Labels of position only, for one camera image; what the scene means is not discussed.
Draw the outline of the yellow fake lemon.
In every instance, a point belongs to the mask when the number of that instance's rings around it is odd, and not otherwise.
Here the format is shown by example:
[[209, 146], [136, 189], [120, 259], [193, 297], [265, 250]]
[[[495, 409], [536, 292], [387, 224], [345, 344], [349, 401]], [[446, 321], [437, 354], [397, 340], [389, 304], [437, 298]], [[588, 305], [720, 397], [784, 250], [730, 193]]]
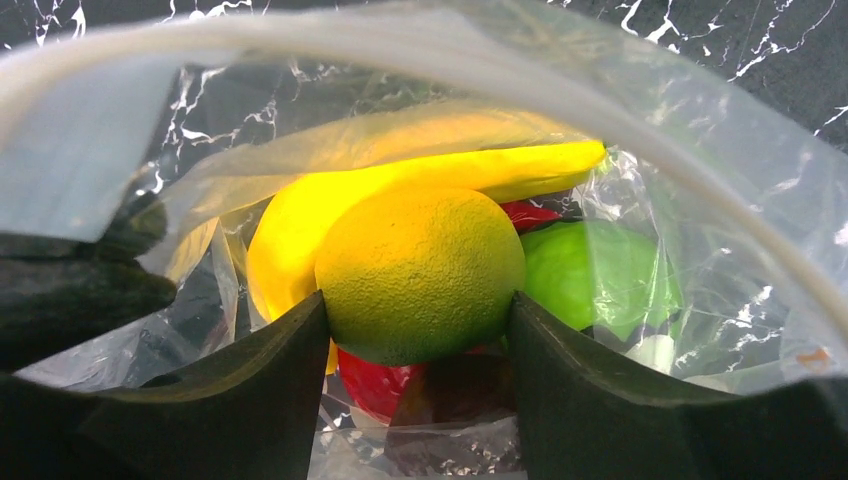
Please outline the yellow fake lemon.
[[502, 337], [525, 257], [509, 216], [489, 197], [410, 190], [345, 212], [317, 250], [315, 277], [342, 351], [405, 366]]

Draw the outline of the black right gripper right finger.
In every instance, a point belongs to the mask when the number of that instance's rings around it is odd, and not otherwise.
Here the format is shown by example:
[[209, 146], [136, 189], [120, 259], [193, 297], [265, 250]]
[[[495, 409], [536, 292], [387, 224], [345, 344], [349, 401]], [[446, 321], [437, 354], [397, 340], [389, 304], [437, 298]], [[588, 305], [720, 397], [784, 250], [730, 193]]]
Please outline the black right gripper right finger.
[[652, 370], [523, 293], [508, 342], [521, 458], [532, 479], [843, 479], [847, 382], [752, 396]]

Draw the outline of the clear zip top bag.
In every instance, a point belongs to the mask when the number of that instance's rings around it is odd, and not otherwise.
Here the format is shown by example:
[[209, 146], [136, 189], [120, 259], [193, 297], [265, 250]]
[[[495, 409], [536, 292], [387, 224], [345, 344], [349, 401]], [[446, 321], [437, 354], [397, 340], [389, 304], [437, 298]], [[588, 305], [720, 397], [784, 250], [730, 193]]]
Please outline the clear zip top bag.
[[[163, 203], [137, 262], [174, 301], [17, 371], [60, 390], [170, 373], [140, 335], [208, 295], [243, 243], [223, 226], [301, 173], [596, 134], [582, 211], [655, 239], [683, 293], [668, 366], [752, 396], [847, 382], [847, 158], [687, 59], [531, 1], [406, 1], [115, 26], [1, 60], [1, 235], [93, 243]], [[319, 431], [304, 479], [532, 479], [518, 417], [409, 433]]]

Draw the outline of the light green fake fruit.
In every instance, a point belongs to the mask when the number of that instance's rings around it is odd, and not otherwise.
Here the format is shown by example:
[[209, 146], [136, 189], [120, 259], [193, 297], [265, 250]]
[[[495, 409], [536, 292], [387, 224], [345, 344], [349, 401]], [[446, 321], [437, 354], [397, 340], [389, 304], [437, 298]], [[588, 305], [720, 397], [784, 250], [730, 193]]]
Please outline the light green fake fruit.
[[521, 236], [524, 292], [569, 327], [604, 340], [676, 335], [683, 308], [673, 268], [657, 243], [619, 224], [555, 222]]

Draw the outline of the red fake fruit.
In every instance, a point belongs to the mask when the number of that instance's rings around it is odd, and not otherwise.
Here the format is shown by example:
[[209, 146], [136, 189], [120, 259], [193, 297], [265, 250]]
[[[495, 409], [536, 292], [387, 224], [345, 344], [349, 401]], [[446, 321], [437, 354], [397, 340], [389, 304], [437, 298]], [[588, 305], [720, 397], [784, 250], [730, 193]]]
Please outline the red fake fruit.
[[[562, 218], [557, 212], [529, 201], [502, 203], [500, 207], [519, 234]], [[333, 347], [333, 351], [338, 374], [353, 404], [384, 424], [390, 422], [411, 378], [427, 366], [387, 367], [362, 360], [338, 347]]]

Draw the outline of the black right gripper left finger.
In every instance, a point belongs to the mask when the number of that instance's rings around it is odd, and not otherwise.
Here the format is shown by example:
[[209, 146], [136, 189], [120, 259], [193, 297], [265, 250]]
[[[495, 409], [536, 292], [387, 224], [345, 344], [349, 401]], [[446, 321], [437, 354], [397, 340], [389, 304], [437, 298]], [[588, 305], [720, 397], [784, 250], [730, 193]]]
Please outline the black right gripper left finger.
[[278, 320], [139, 388], [1, 378], [5, 479], [304, 479], [328, 353], [314, 293]]

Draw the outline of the yellow fake banana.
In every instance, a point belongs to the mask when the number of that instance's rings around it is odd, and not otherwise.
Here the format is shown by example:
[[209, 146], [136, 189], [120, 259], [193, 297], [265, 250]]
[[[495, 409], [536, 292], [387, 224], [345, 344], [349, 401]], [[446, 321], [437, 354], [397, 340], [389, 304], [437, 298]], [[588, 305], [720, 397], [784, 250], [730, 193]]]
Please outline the yellow fake banana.
[[277, 193], [251, 241], [248, 280], [255, 303], [276, 319], [315, 291], [318, 248], [351, 207], [400, 191], [463, 189], [500, 206], [584, 182], [606, 155], [584, 140], [451, 153], [360, 170], [305, 175]]

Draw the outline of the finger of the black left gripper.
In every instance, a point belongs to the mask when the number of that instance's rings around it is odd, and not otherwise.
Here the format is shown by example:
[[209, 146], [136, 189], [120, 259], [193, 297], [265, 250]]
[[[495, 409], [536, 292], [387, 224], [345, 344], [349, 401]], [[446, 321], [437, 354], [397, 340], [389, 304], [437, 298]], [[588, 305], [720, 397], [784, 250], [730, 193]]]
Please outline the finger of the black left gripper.
[[1, 235], [1, 368], [17, 371], [169, 306], [175, 283], [137, 257], [164, 239], [167, 214], [147, 192], [93, 242]]

